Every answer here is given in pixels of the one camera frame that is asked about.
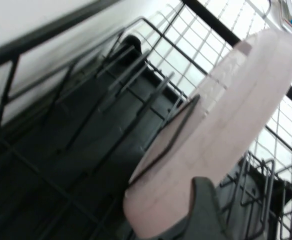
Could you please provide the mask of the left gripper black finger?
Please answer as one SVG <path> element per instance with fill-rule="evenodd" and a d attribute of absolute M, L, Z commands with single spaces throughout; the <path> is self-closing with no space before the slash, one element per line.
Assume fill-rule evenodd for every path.
<path fill-rule="evenodd" d="M 193 202 L 182 231 L 174 240 L 227 240 L 228 227 L 225 223 L 215 187 L 207 177 L 191 180 Z"/>

